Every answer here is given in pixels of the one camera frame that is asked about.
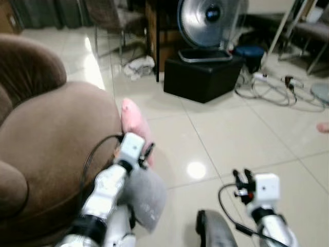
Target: chair leg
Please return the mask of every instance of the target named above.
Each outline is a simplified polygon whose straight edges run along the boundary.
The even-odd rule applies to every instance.
[[[284,54],[284,52],[286,51],[287,47],[289,47],[289,45],[291,44],[291,41],[293,39],[294,33],[292,33],[289,38],[283,43],[282,49],[279,51],[279,61],[283,61],[286,60],[287,58],[282,58],[282,55]]]
[[[322,47],[322,49],[320,50],[319,54],[317,55],[317,57],[314,59],[314,61],[312,62],[312,64],[308,67],[307,69],[307,74],[310,75],[314,66],[318,63],[319,59],[321,58],[322,54],[324,53],[324,51],[326,50],[328,46],[328,42],[325,43]]]
[[[150,36],[149,36],[149,25],[144,30],[145,44],[146,44],[146,55],[151,55]]]
[[[119,45],[120,65],[122,65],[122,46],[123,46],[123,40],[124,40],[124,31],[121,31],[120,45]]]
[[[123,47],[125,47],[125,32],[124,31],[122,33],[122,38],[123,38]]]
[[[300,53],[301,56],[304,55],[304,53],[306,51],[306,48],[308,47],[309,43],[310,43],[310,38],[307,39],[307,41],[306,41],[306,43],[305,43],[305,45],[304,45],[304,47],[302,49],[302,52]]]
[[[99,58],[97,38],[98,38],[98,35],[97,35],[97,26],[95,25],[95,52],[96,52],[97,58]]]

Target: black cable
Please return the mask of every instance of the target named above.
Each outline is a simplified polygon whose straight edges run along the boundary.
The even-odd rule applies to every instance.
[[[98,148],[107,140],[111,139],[111,138],[116,138],[119,142],[122,142],[123,136],[122,135],[109,135],[106,136],[105,138],[101,139],[91,150],[91,152],[89,153],[89,155],[87,156],[84,164],[83,164],[83,171],[82,171],[82,175],[81,175],[81,179],[80,179],[80,191],[79,191],[79,209],[81,209],[81,207],[83,206],[83,198],[82,198],[82,193],[83,193],[83,187],[85,184],[85,180],[86,180],[86,176],[87,176],[87,172],[89,170],[90,164],[92,162],[92,159],[96,153],[96,151],[98,150]]]
[[[295,84],[289,85],[289,86],[285,86],[285,87],[279,87],[276,85],[272,85],[269,81],[264,81],[264,80],[256,80],[255,78],[252,78],[250,81],[247,81],[246,78],[244,77],[243,74],[240,74],[239,76],[242,77],[243,81],[240,83],[237,83],[234,91],[236,94],[238,94],[240,97],[245,98],[245,99],[262,99],[265,100],[269,103],[278,105],[280,107],[293,107],[297,104],[298,100],[301,100],[303,102],[308,103],[309,105],[312,105],[314,107],[320,108],[320,109],[304,109],[304,108],[296,108],[294,107],[294,109],[299,110],[299,111],[306,111],[306,112],[322,112],[324,111],[327,107],[326,104],[324,104],[323,102],[319,101],[317,103],[317,99],[316,97],[311,93],[308,92],[305,88],[304,88],[304,83],[301,80],[295,80]],[[283,78],[275,78],[278,81],[283,81]],[[266,90],[264,93],[259,93],[258,90],[256,89],[256,81],[257,82],[263,82],[264,84],[266,84],[267,86],[269,86],[269,89]],[[245,95],[242,94],[239,89],[242,89],[243,86],[245,85],[249,85],[251,90],[250,93],[252,94],[251,96],[249,95]],[[301,95],[301,93],[298,93],[297,90],[302,90],[303,94],[306,94],[308,96],[310,96],[310,99],[304,97]],[[268,94],[271,91],[275,91],[278,94],[283,96],[283,99],[281,100],[273,100],[273,99],[269,99],[266,97],[266,94]]]
[[[235,221],[235,220],[229,215],[229,213],[227,212],[227,210],[226,210],[226,208],[225,208],[225,206],[224,206],[224,204],[223,204],[223,202],[222,202],[222,197],[221,197],[221,195],[222,195],[222,192],[223,192],[224,189],[226,189],[226,188],[228,188],[228,187],[235,187],[235,186],[236,186],[235,183],[224,184],[224,185],[220,188],[220,190],[219,190],[219,192],[218,192],[218,200],[219,200],[219,202],[220,202],[220,206],[221,206],[223,212],[225,213],[225,215],[227,216],[227,218],[228,218],[228,219],[229,219],[229,220],[235,225],[235,229],[237,229],[238,231],[240,231],[240,232],[242,232],[242,233],[244,233],[244,234],[247,234],[247,235],[249,235],[249,236],[257,235],[257,236],[259,236],[260,238],[270,240],[270,241],[272,241],[273,243],[277,243],[277,244],[279,244],[279,245],[282,246],[282,247],[289,247],[289,246],[285,245],[284,243],[282,243],[282,242],[280,242],[280,241],[278,241],[278,240],[276,240],[276,239],[274,239],[274,238],[271,238],[271,237],[268,237],[268,236],[266,236],[266,235],[264,235],[264,234],[258,233],[258,232],[256,232],[256,231],[254,231],[253,229],[250,229],[250,228],[248,228],[247,226],[245,226],[245,225],[243,225],[243,224],[241,224],[241,223],[236,222],[236,221]]]

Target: curtain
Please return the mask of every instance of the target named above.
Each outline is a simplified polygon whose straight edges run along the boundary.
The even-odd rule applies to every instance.
[[[24,28],[91,26],[84,0],[11,0]]]

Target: blue stool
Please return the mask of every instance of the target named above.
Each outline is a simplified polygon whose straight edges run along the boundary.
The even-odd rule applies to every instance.
[[[245,59],[245,65],[249,73],[253,74],[261,67],[262,57],[265,50],[256,45],[237,46],[234,49],[234,54]]]

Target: metal chair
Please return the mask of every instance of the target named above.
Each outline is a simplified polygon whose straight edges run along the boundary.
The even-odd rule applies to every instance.
[[[311,74],[313,71],[315,65],[318,63],[319,59],[323,55],[323,53],[328,48],[329,44],[329,4],[326,6],[323,14],[321,15],[320,19],[316,23],[297,23],[294,27],[294,33],[289,37],[289,40],[286,44],[290,43],[292,40],[292,37],[294,34],[299,34],[301,36],[308,37],[302,52],[299,56],[303,56],[310,41],[317,40],[320,42],[323,42],[323,46],[318,53],[318,55],[315,57],[314,61],[310,64],[310,66],[307,69],[307,74]],[[279,54],[279,60],[286,60],[287,58],[282,58],[282,52]]]
[[[119,56],[122,64],[122,48],[125,46],[126,33],[143,34],[146,28],[146,19],[143,13],[129,11],[118,0],[86,0],[90,18],[95,24],[95,50],[98,53],[98,27],[108,33],[120,35]]]

